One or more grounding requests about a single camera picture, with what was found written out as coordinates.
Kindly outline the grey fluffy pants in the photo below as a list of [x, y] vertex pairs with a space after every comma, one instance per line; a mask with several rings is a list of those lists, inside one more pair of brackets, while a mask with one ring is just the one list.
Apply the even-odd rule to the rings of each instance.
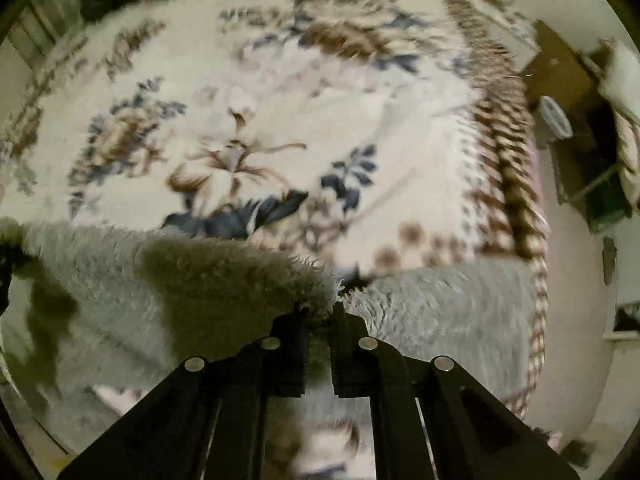
[[341, 302], [412, 358], [448, 354], [491, 393], [524, 386], [537, 296], [515, 258], [394, 271], [345, 292], [342, 274], [237, 240], [173, 230], [1, 222], [1, 362], [40, 424], [83, 451], [190, 356], [219, 360], [280, 314], [325, 321]]

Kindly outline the brown wooden table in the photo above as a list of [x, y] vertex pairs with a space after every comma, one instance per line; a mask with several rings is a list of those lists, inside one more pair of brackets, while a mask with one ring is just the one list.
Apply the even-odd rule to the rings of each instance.
[[[538, 54], [523, 70], [526, 98], [537, 123], [538, 148], [550, 152], [556, 197], [574, 207], [593, 234], [632, 215], [620, 183], [614, 110], [598, 92], [596, 73], [561, 36], [542, 21], [534, 25]], [[551, 96], [570, 120], [573, 136], [555, 139], [537, 112]]]

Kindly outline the white round tape roll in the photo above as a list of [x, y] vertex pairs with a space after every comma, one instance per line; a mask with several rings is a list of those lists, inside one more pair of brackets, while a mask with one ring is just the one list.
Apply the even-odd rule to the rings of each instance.
[[560, 104], [551, 96], [541, 96], [537, 112], [555, 139], [566, 140], [573, 136], [572, 125]]

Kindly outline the floral white brown blanket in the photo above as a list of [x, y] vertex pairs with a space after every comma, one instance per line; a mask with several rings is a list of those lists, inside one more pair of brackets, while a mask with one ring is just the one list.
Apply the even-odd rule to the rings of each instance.
[[547, 234], [533, 119], [470, 0], [145, 0], [70, 30], [1, 126], [1, 211], [248, 240], [360, 278], [516, 257]]

